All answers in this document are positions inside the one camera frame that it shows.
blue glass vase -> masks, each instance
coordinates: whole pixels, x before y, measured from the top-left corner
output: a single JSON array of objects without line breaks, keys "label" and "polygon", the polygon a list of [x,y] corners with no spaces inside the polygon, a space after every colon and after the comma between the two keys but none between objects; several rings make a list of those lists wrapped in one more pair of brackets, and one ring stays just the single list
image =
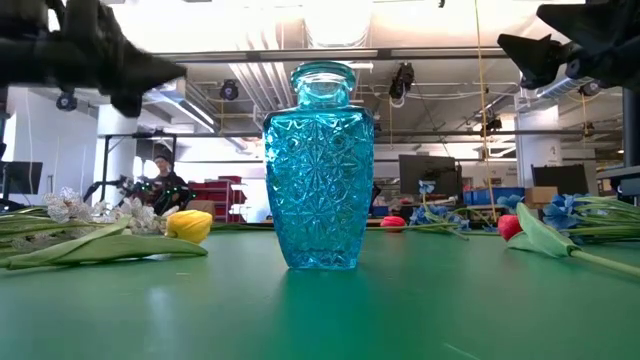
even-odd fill
[{"label": "blue glass vase", "polygon": [[349,105],[353,70],[300,66],[298,107],[264,124],[267,192],[280,249],[291,268],[356,266],[373,186],[373,117]]}]

green table surface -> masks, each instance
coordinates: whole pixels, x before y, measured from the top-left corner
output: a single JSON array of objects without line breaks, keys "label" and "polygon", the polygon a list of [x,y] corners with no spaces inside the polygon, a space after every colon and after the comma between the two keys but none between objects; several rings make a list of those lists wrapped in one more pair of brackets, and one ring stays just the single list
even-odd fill
[{"label": "green table surface", "polygon": [[497,237],[370,232],[343,272],[288,270],[272,232],[204,246],[0,271],[0,359],[640,359],[640,281]]}]

red tulip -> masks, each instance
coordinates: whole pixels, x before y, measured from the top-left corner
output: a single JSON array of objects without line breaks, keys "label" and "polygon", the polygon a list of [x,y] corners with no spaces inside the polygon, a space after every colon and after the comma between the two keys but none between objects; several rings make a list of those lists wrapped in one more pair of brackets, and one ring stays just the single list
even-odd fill
[{"label": "red tulip", "polygon": [[380,227],[388,227],[388,232],[402,232],[404,229],[393,229],[394,227],[403,227],[406,226],[407,223],[404,222],[404,219],[399,216],[387,216],[382,219],[380,223]]},{"label": "red tulip", "polygon": [[522,231],[518,217],[516,215],[502,215],[498,220],[498,233],[506,241],[509,241],[514,235]]}]

computer monitor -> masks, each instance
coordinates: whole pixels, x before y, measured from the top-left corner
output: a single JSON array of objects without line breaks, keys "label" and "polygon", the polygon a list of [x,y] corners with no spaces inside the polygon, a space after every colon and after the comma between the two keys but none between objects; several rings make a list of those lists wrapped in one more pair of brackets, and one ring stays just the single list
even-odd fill
[{"label": "computer monitor", "polygon": [[435,181],[432,194],[459,196],[462,193],[461,169],[452,157],[400,155],[400,192],[420,194],[419,180]]},{"label": "computer monitor", "polygon": [[0,178],[2,178],[0,183],[3,184],[2,194],[4,199],[8,198],[9,194],[38,194],[40,177],[42,176],[41,162],[0,162],[0,170]]},{"label": "computer monitor", "polygon": [[584,165],[531,166],[534,186],[555,186],[558,194],[586,194],[589,192]]}]

flower stem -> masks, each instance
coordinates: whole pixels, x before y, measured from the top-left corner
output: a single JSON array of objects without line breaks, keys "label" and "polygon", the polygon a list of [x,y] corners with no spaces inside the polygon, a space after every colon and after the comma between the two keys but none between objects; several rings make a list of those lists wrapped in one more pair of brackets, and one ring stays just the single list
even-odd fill
[{"label": "flower stem", "polygon": [[578,259],[582,259],[585,261],[588,261],[590,263],[593,264],[598,264],[600,266],[604,266],[606,268],[609,269],[613,269],[613,270],[617,270],[620,272],[623,272],[625,274],[629,274],[629,275],[633,275],[636,277],[640,277],[640,268],[635,267],[635,266],[631,266],[631,265],[627,265],[627,264],[623,264],[617,261],[613,261],[613,260],[609,260],[609,259],[605,259],[603,257],[600,256],[595,256],[595,255],[591,255],[589,253],[586,253],[582,250],[579,249],[575,249],[572,250],[569,253],[569,256],[571,257],[575,257]]}]

